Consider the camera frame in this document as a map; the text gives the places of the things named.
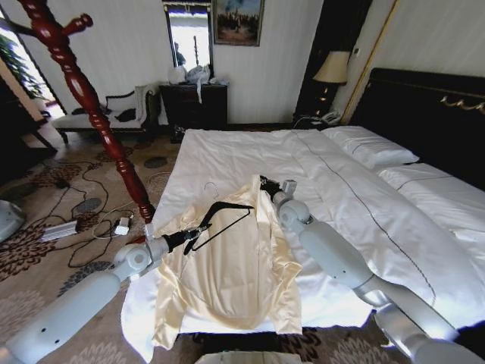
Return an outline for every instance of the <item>carved wooden post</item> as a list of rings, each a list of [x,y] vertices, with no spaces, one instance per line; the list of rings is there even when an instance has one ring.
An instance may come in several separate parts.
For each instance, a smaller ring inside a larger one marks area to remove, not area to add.
[[[48,47],[52,59],[60,64],[70,91],[88,113],[91,125],[98,130],[103,146],[107,154],[115,160],[116,169],[121,174],[131,198],[138,205],[141,216],[146,223],[150,222],[155,209],[149,202],[146,189],[127,159],[123,146],[109,127],[109,121],[101,111],[98,95],[77,65],[76,56],[69,46],[69,35],[91,27],[91,17],[82,14],[66,27],[62,27],[54,19],[46,0],[18,1],[32,21],[34,36]]]

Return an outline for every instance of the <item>bed frame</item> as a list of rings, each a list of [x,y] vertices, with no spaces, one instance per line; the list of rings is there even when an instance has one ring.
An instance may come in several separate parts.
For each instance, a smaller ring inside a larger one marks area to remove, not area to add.
[[[375,68],[350,124],[485,190],[485,78]]]

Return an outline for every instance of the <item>patterned carpet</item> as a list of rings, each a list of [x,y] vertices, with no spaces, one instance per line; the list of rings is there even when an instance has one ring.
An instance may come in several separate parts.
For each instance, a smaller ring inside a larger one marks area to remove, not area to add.
[[[121,139],[156,206],[179,146],[170,144],[166,136],[148,142],[140,142],[134,136]],[[130,202],[130,198],[97,136],[88,134],[67,147],[57,147],[54,158],[0,187],[0,199],[16,203],[27,214],[24,226],[0,244],[1,342],[87,275],[105,269],[125,243],[142,234],[142,220],[134,204],[105,216]],[[112,224],[121,216],[131,215],[130,233],[110,239]],[[75,218],[80,233],[46,243],[39,241],[45,227]],[[105,239],[93,237],[96,225],[95,234]],[[124,340],[120,328],[126,288],[70,341],[41,362],[142,362]],[[306,328],[303,335],[183,334],[172,350],[157,348],[152,362],[194,363],[205,353],[224,350],[299,353],[303,360],[314,363],[408,362],[397,350],[382,348],[384,344],[384,336],[370,318],[363,328]]]

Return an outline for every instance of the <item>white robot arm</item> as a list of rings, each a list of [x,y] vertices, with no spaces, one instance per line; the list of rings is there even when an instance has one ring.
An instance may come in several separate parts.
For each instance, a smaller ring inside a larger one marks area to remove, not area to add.
[[[73,337],[101,311],[116,296],[121,282],[157,268],[165,253],[198,236],[201,231],[196,228],[153,239],[152,225],[147,224],[147,241],[144,244],[124,246],[114,257],[114,263],[109,269],[86,277],[43,309],[0,347],[0,363],[38,362]]]
[[[266,189],[277,207],[280,221],[299,236],[299,241],[331,277],[351,288],[372,305],[377,325],[412,362],[483,363],[470,350],[453,343],[458,332],[414,292],[376,276],[361,253],[329,224],[310,215],[303,202],[293,199],[294,180],[283,182],[283,189]]]

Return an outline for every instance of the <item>white pillow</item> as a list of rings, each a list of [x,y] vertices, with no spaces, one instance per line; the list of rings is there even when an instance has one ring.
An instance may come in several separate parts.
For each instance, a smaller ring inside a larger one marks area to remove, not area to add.
[[[386,168],[379,176],[461,242],[479,243],[473,249],[485,257],[484,191],[424,163]]]
[[[369,169],[378,165],[414,163],[419,159],[406,148],[363,127],[331,127],[323,133]]]
[[[136,108],[135,91],[121,96],[106,96],[106,107],[112,111],[118,111],[118,114],[129,108]]]

